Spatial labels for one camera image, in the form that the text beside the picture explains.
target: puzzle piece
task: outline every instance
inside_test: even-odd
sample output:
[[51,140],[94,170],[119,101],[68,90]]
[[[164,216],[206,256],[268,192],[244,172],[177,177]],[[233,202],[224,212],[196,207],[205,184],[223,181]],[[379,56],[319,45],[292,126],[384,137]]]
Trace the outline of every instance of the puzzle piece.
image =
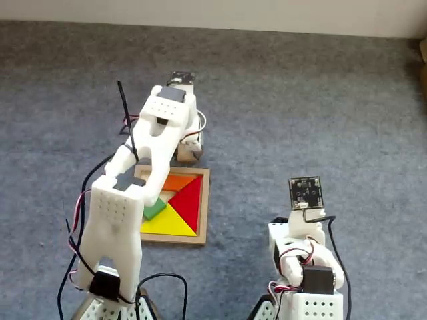
[[166,203],[164,203],[160,198],[157,199],[154,206],[144,208],[144,217],[148,220],[153,219],[160,211],[166,208]]
[[159,212],[152,220],[145,221],[141,227],[142,233],[154,233],[158,235],[186,235],[196,237],[188,224],[179,216],[178,212],[167,204],[166,208]]
[[195,177],[188,175],[168,175],[163,190],[179,191],[194,179]]
[[169,200],[169,204],[196,233],[199,225],[199,200],[202,182],[202,177],[194,179]]

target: circuit board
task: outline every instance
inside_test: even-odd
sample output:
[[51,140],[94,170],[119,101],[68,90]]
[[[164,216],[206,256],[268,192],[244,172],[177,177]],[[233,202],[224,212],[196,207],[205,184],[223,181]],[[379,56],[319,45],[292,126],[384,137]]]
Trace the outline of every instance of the circuit board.
[[289,194],[292,210],[300,210],[301,203],[306,203],[306,209],[324,207],[320,177],[290,178]]

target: tangram puzzle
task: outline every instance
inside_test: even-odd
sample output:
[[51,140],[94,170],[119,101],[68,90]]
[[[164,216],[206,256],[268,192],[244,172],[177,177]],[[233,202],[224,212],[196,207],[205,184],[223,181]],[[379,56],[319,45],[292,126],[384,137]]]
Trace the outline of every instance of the tangram puzzle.
[[[151,166],[138,165],[135,176],[147,179]],[[171,167],[157,202],[144,208],[141,239],[206,243],[209,169]]]

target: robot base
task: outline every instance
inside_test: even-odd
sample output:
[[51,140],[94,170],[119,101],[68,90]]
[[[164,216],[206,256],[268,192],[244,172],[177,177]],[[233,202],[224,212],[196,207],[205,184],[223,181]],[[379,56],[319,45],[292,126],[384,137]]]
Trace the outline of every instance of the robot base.
[[342,320],[342,294],[284,293],[280,314],[270,301],[259,304],[248,320]]
[[[139,300],[139,318],[141,320],[160,320],[156,315],[147,295]],[[111,301],[104,301],[92,294],[88,294],[85,301],[75,312],[72,320],[136,320],[135,306],[122,307]]]

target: gray carpet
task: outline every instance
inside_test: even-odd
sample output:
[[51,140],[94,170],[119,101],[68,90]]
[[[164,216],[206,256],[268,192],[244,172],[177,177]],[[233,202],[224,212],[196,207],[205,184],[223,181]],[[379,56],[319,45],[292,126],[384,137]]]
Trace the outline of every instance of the gray carpet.
[[[266,223],[287,179],[320,175],[353,285],[353,319],[420,319],[427,298],[427,117],[407,40],[66,23],[0,23],[0,318],[57,319],[68,217],[172,70],[197,73],[211,169],[205,247],[145,243],[145,277],[180,273],[192,319],[245,319],[275,277]],[[179,319],[175,280],[148,286]],[[84,294],[67,284],[70,317]]]

